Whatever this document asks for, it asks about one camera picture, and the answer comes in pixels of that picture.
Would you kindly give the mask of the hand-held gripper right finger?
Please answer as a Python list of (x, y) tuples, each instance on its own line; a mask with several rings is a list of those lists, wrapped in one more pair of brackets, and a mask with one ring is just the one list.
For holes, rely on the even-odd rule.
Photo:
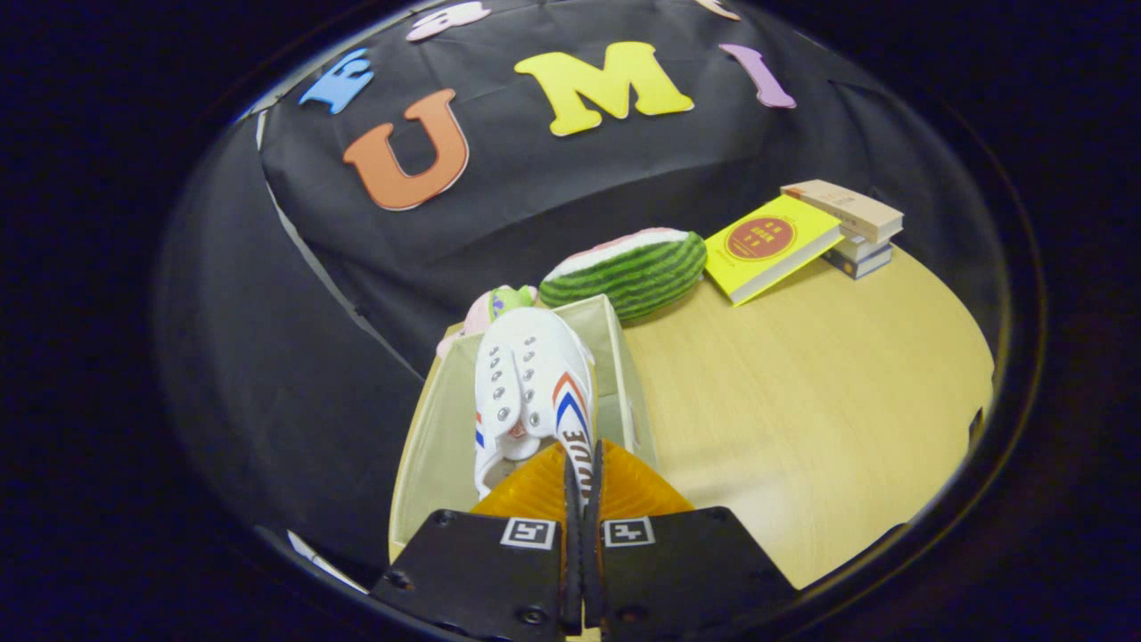
[(729, 507), (693, 507), (617, 444), (594, 444), (582, 515), (582, 618), (604, 639), (717, 639), (798, 590)]

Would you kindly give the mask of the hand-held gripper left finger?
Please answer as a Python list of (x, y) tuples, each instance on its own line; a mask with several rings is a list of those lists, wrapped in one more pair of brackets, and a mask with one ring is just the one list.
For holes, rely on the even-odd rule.
[(577, 637), (582, 539), (570, 456), (555, 444), (472, 511), (432, 511), (371, 595), (458, 637)]

